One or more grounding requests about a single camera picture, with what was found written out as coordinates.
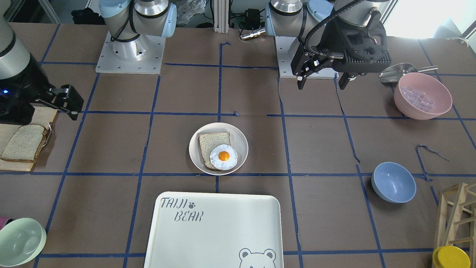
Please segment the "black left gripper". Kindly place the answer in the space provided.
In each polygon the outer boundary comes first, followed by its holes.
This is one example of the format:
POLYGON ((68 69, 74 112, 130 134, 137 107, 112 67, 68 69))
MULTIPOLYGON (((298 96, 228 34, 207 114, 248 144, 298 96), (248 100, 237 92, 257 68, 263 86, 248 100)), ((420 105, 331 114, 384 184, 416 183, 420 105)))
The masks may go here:
POLYGON ((291 61, 299 90, 304 89, 306 77, 323 68, 342 73, 338 81, 345 90, 358 75, 379 73, 389 67, 392 58, 388 51, 386 31, 378 10, 367 11, 369 21, 363 26, 352 25, 331 13, 299 36, 299 47, 291 61))

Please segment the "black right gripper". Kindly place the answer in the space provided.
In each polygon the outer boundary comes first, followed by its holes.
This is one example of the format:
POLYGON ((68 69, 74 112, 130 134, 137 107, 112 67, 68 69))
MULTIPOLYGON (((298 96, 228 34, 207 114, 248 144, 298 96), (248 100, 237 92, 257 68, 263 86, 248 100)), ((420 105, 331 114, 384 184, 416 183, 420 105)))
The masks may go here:
POLYGON ((1 124, 30 124, 35 112, 33 103, 61 110, 76 121, 84 100, 70 84, 55 87, 49 83, 41 66, 31 56, 23 71, 1 80, 1 124))

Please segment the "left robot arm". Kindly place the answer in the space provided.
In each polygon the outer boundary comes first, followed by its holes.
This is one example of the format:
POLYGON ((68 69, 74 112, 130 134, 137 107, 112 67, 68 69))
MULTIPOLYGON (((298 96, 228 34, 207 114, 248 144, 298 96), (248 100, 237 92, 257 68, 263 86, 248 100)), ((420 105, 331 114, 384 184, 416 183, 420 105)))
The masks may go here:
POLYGON ((391 65, 387 35, 381 21, 386 0, 336 0, 327 15, 318 0, 271 0, 266 33, 294 37, 297 48, 290 63, 299 90, 313 73, 332 68, 342 73, 340 89, 368 73, 391 65))

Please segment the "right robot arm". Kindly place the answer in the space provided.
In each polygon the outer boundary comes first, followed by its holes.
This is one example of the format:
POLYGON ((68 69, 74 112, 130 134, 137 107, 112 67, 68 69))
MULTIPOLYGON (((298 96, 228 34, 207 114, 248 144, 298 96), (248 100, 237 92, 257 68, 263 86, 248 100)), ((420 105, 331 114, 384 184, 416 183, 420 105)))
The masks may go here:
MULTIPOLYGON (((33 103, 61 110, 77 120, 83 98, 72 85, 56 88, 49 82, 5 20, 10 4, 1 1, 1 123, 29 124, 35 112, 33 103)), ((150 59, 153 53, 148 36, 168 38, 175 32, 177 8, 168 0, 101 0, 100 12, 109 29, 112 51, 122 61, 150 59)))

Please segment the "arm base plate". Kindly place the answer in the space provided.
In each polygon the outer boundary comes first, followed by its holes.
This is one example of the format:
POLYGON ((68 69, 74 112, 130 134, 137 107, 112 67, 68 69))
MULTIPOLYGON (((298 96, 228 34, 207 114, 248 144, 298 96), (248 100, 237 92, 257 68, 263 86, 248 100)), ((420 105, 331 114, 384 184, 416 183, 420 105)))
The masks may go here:
POLYGON ((131 42, 111 41, 107 34, 95 71, 109 74, 161 72, 165 37, 141 35, 131 42))
MULTIPOLYGON (((296 78, 292 73, 291 63, 299 41, 296 37, 276 36, 275 37, 276 56, 279 65, 279 76, 281 78, 296 78)), ((313 73, 309 79, 337 79, 340 75, 332 68, 324 68, 318 73, 313 73)))

